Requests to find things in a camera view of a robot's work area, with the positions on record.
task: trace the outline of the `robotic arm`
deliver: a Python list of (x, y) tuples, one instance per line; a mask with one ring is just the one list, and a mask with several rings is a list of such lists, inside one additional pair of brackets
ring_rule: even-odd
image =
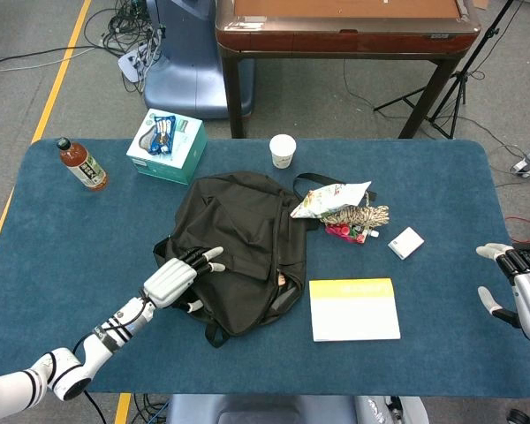
[(106, 322), (83, 337), (85, 362), (65, 347), (45, 353), (30, 368), (0, 376), (0, 419), (37, 405), (51, 389), (61, 400), (82, 393), (98, 370), (116, 351), (151, 321), (156, 309), (170, 306), (195, 281), (225, 266), (210, 262), (223, 252), (194, 248), (160, 267), (144, 284), (140, 298), (133, 298)]
[(511, 246), (488, 243), (477, 247), (477, 254), (495, 261), (509, 279), (517, 312), (512, 312), (495, 302), (486, 287), (478, 293), (488, 312), (516, 329), (522, 329), (530, 340), (530, 254)]

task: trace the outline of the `plastic bottle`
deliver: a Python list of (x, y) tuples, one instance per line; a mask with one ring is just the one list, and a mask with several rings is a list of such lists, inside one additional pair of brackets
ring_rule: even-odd
[(94, 191), (106, 186), (108, 174), (85, 147), (65, 137), (57, 141), (57, 147), (61, 149), (61, 162), (82, 184)]

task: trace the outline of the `tripod stand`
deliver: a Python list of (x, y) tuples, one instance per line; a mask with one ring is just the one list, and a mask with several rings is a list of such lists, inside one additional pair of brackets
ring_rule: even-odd
[[(506, 4), (503, 6), (503, 9), (498, 13), (495, 20), (491, 24), (491, 26), (487, 29), (485, 32), (483, 38), (481, 38), (481, 41), (475, 48), (475, 51), (473, 54), (469, 57), (467, 60), (467, 63), (465, 66), (461, 69), (461, 71), (457, 71), (452, 73), (450, 76), (451, 79), (455, 79), (453, 84), (451, 85), (450, 89), (448, 90), (448, 93), (445, 95), (445, 97), (442, 99), (438, 107), (436, 108), (434, 114), (432, 117), (426, 117), (426, 120), (438, 131), (440, 132), (444, 137), (448, 139), (453, 139), (453, 134), (456, 131), (456, 124), (458, 122), (458, 115), (459, 115), (459, 106), (463, 102), (463, 104), (466, 104), (466, 83), (470, 76), (470, 68), (473, 66), (473, 62), (477, 59), (483, 48), (485, 47), (485, 44), (493, 38), (495, 35), (499, 33), (498, 24), (503, 19), (506, 12), (510, 9), (512, 4), (514, 3), (514, 0), (507, 0)], [(407, 95), (402, 95), (398, 97), (395, 100), (392, 100), (390, 102), (386, 102), (385, 104), (382, 104), (381, 106), (377, 106), (373, 109), (373, 111), (378, 111), (381, 109), (384, 109), (391, 104), (395, 104), (397, 102), (405, 102), (408, 104), (411, 108), (414, 108), (414, 103), (412, 103), (409, 100), (409, 97), (413, 95), (417, 95), (418, 93), (421, 93), (424, 91), (426, 87), (419, 88), (418, 90), (414, 90), (411, 93), (408, 93)], [(455, 108), (453, 111), (452, 121), (451, 121), (451, 128), (450, 132), (444, 131), (444, 129), (438, 125), (435, 121), (440, 117), (440, 114), (442, 113), (442, 110), (444, 109), (446, 103), (450, 100), (452, 95), (454, 94), (455, 90), (458, 90), (456, 99), (455, 99)]]

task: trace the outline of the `wire bundle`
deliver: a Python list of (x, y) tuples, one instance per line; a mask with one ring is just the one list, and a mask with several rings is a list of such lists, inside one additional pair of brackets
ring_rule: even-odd
[[(108, 21), (107, 32), (101, 34), (100, 43), (94, 42), (87, 33), (88, 25), (108, 11), (113, 12), (114, 16)], [(141, 75), (138, 72), (138, 82), (128, 81), (122, 73), (122, 82), (128, 93), (143, 93), (145, 78), (151, 66), (159, 60), (161, 39), (164, 37), (164, 26), (159, 25), (155, 30), (151, 25), (145, 0), (116, 0), (113, 8), (101, 9), (88, 18), (83, 34), (87, 42), (105, 49), (114, 57), (121, 57), (136, 49), (136, 64), (142, 64), (143, 72)]]
[(133, 402), (137, 409), (136, 414), (133, 416), (131, 424), (135, 424), (139, 421), (139, 418), (147, 424), (163, 424), (167, 420), (166, 408), (169, 406), (169, 400), (167, 402), (155, 402), (149, 401), (149, 395), (143, 394), (142, 405), (138, 401), (138, 395), (133, 393)]

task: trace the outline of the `small white box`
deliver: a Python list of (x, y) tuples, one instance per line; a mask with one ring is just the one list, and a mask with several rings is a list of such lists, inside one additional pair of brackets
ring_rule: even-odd
[(390, 249), (397, 254), (397, 256), (404, 260), (412, 252), (424, 243), (424, 239), (419, 236), (412, 228), (407, 227), (406, 230), (398, 234), (398, 236), (389, 243)]

